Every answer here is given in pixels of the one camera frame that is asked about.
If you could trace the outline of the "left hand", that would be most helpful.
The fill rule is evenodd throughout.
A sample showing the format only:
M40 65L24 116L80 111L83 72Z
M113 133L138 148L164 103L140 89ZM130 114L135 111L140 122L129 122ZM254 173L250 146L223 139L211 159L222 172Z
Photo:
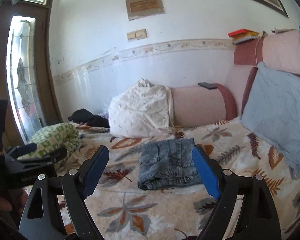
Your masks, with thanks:
M21 215L24 209L23 196L17 198L17 203L15 205L15 208L17 209L17 213ZM12 210L13 210L12 204L9 201L5 200L4 198L0 197L0 211L10 212Z

